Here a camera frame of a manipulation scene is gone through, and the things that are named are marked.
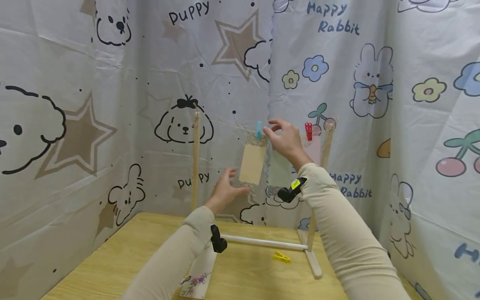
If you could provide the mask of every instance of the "pink paper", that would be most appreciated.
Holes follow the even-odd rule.
[[[322,153],[320,136],[314,136],[312,141],[307,141],[306,137],[302,137],[302,146],[313,162],[320,165],[320,154]]]

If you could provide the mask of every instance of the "white horizontal bar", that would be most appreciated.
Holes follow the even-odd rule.
[[[287,243],[287,242],[276,241],[276,240],[259,240],[259,239],[237,237],[237,236],[226,235],[226,234],[222,234],[221,237],[223,237],[226,240],[239,241],[239,242],[244,242],[248,244],[278,246],[282,248],[289,248],[289,249],[295,249],[295,250],[305,250],[308,248],[307,245]]]

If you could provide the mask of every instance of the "wooden table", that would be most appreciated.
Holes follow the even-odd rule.
[[[179,227],[182,217],[139,213],[100,246],[42,300],[118,300],[150,256]],[[299,242],[296,230],[217,222],[221,233]],[[305,254],[280,250],[290,264],[272,259],[267,247],[229,243],[217,256],[206,300],[347,300],[325,255],[319,235],[313,249],[323,270],[313,279]],[[404,280],[412,300],[422,300]],[[173,299],[185,299],[178,295]]]

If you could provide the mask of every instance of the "beige long-sleeve shirt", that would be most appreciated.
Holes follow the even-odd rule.
[[[299,176],[307,179],[302,197],[313,209],[326,255],[348,299],[410,300],[386,250],[325,169],[309,163],[300,168]],[[122,299],[170,300],[210,241],[213,221],[207,207],[193,211],[145,264]]]

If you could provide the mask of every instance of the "clothesline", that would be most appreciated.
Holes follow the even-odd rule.
[[[203,120],[207,120],[207,121],[219,123],[219,124],[222,124],[222,125],[227,125],[227,126],[230,126],[230,127],[233,127],[233,128],[240,129],[240,130],[245,130],[245,131],[248,131],[248,132],[257,133],[256,130],[249,130],[249,129],[246,129],[246,128],[243,128],[243,127],[238,127],[238,126],[231,125],[231,124],[227,124],[227,123],[220,122],[220,121],[217,121],[217,120],[207,119],[207,118],[203,118],[203,117],[200,117],[200,118],[203,119]]]

